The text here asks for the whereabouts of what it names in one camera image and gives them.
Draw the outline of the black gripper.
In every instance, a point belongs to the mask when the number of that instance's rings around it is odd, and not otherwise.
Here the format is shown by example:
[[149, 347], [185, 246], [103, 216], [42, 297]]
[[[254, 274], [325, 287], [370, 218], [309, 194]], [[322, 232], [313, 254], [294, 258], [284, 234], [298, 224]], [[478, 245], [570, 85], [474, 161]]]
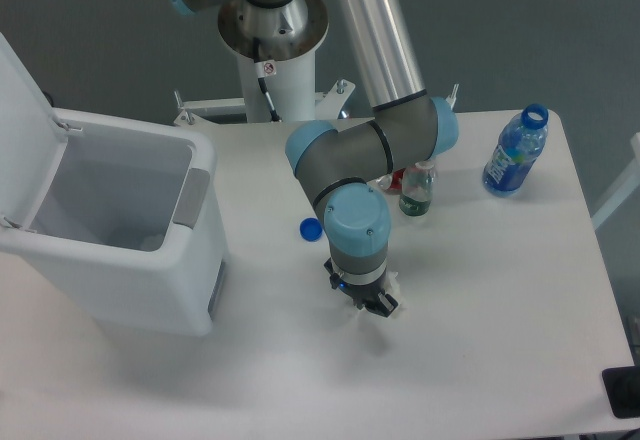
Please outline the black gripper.
[[336, 273], [331, 259], [326, 260], [324, 268], [329, 274], [331, 288], [349, 296], [356, 308], [365, 308], [369, 313], [388, 318], [399, 306], [387, 291], [386, 271], [375, 279], [366, 275]]

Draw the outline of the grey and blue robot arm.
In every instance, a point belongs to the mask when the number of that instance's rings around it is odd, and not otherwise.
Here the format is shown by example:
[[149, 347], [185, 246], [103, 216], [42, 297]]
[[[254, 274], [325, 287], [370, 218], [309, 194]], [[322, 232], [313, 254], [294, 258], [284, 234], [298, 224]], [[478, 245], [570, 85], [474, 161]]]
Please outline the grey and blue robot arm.
[[[226, 45], [250, 62], [257, 101], [270, 122], [283, 119], [268, 63], [310, 53], [324, 39], [322, 0], [171, 0], [192, 14], [219, 7]], [[326, 120], [304, 121], [285, 152], [329, 243], [330, 284], [355, 307], [387, 317], [397, 308], [386, 281], [389, 208], [372, 180], [451, 149], [458, 138], [452, 106], [431, 97], [398, 0], [339, 0], [373, 116], [344, 130]]]

